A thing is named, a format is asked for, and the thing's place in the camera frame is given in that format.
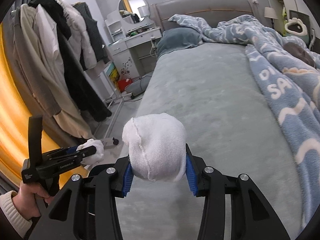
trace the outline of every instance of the finger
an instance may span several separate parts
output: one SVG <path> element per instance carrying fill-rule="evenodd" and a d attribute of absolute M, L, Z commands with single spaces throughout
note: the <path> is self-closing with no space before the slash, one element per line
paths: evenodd
<path fill-rule="evenodd" d="M 49 193 L 41 186 L 40 183 L 30 183 L 28 184 L 28 190 L 33 193 L 37 194 L 40 197 L 48 198 L 50 197 Z"/>
<path fill-rule="evenodd" d="M 51 196 L 44 199 L 44 201 L 45 201 L 47 204 L 49 204 L 49 205 L 51 204 L 51 202 L 52 202 L 53 200 L 54 200 L 54 197 L 51 197 Z"/>

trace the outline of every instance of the bolt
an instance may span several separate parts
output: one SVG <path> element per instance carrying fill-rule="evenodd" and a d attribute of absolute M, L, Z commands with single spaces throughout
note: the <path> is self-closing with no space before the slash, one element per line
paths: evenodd
<path fill-rule="evenodd" d="M 107 173 L 108 174 L 112 174 L 112 173 L 115 173 L 116 172 L 116 169 L 111 167 L 111 168 L 107 168 Z"/>
<path fill-rule="evenodd" d="M 204 171 L 205 171 L 206 173 L 213 173 L 214 169 L 213 169 L 212 167 L 208 166 L 208 167 L 205 167 L 205 168 L 204 168 Z"/>
<path fill-rule="evenodd" d="M 79 175 L 79 174 L 74 174 L 74 175 L 72 175 L 71 179 L 72 179 L 73 181 L 77 181 L 77 180 L 80 179 L 80 175 Z"/>
<path fill-rule="evenodd" d="M 249 176 L 247 174 L 241 174 L 240 175 L 240 179 L 242 180 L 248 180 L 249 179 Z"/>

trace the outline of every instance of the vanity table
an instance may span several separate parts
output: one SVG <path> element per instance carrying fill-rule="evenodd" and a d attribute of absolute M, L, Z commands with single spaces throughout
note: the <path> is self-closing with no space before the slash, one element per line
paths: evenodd
<path fill-rule="evenodd" d="M 143 67 L 141 60 L 146 57 L 151 57 L 149 55 L 151 39 L 159 39 L 161 37 L 160 27 L 155 27 L 133 37 L 127 37 L 110 44 L 108 51 L 113 58 L 119 74 L 124 74 L 126 78 L 134 79 L 148 73 L 149 71 Z M 150 43 L 148 51 L 146 51 L 144 44 L 147 42 Z M 147 53 L 147 55 L 141 57 L 140 54 L 143 53 L 142 50 L 145 54 Z"/>
<path fill-rule="evenodd" d="M 155 24 L 149 16 L 145 0 L 120 0 L 118 8 L 107 16 L 105 22 L 114 41 L 108 46 L 108 51 L 119 74 L 124 75 L 124 78 L 137 79 L 153 71 L 156 66 L 156 56 L 150 55 L 151 40 L 161 38 L 162 34 L 160 27 L 153 27 Z M 150 29 L 126 37 L 142 28 Z"/>

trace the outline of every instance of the round mirror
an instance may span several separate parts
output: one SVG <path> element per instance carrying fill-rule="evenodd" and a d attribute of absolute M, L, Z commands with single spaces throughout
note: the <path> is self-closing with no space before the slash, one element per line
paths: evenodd
<path fill-rule="evenodd" d="M 120 0 L 119 13 L 127 23 L 136 24 L 149 15 L 146 5 L 145 0 Z"/>

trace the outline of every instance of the headboard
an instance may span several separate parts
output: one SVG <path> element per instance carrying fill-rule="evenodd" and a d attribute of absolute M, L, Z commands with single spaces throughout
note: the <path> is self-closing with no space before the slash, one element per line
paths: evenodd
<path fill-rule="evenodd" d="M 248 0 L 169 0 L 150 5 L 151 19 L 162 31 L 177 28 L 168 22 L 174 14 L 185 14 L 204 18 L 211 27 L 243 14 L 253 15 Z"/>

